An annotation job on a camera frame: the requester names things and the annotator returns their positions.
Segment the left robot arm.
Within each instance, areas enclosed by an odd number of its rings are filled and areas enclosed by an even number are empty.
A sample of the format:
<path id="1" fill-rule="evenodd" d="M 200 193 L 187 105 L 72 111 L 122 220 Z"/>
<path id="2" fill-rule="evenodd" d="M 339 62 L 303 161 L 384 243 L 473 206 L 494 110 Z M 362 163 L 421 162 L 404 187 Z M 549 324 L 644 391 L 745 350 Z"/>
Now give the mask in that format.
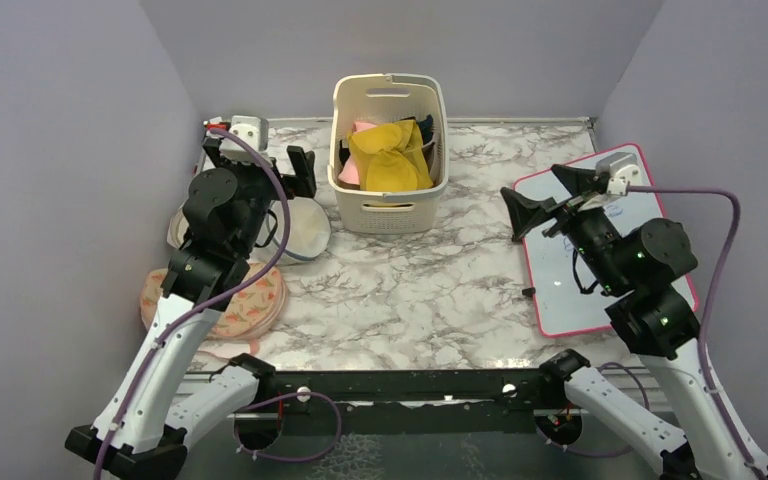
<path id="1" fill-rule="evenodd" d="M 212 167 L 196 175 L 182 212 L 183 245 L 170 258 L 146 338 L 113 398 L 88 425 L 73 428 L 68 451 L 92 463 L 95 478 L 174 479 L 192 446 L 231 413 L 280 401 L 272 365 L 249 354 L 232 358 L 209 384 L 182 402 L 185 374 L 232 297 L 254 285 L 249 258 L 273 204 L 317 190 L 312 152 L 289 146 L 293 170 L 251 146 L 239 159 L 223 153 L 238 137 L 208 131 L 203 148 Z"/>

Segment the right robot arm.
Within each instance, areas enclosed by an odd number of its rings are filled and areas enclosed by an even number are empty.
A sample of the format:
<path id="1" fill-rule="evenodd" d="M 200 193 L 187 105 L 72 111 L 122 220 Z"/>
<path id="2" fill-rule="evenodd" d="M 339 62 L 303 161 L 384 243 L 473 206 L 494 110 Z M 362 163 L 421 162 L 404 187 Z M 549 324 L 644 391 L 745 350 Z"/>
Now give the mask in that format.
<path id="1" fill-rule="evenodd" d="M 541 364 L 539 398 L 581 407 L 643 457 L 662 479 L 768 479 L 768 455 L 741 422 L 710 361 L 710 311 L 696 314 L 674 288 L 698 261 L 683 226 L 657 217 L 627 234 L 605 206 L 643 193 L 628 168 L 594 170 L 555 165 L 568 198 L 533 200 L 505 187 L 514 240 L 540 229 L 565 237 L 612 302 L 615 333 L 655 378 L 675 424 L 664 422 L 615 388 L 578 352 L 568 349 Z"/>

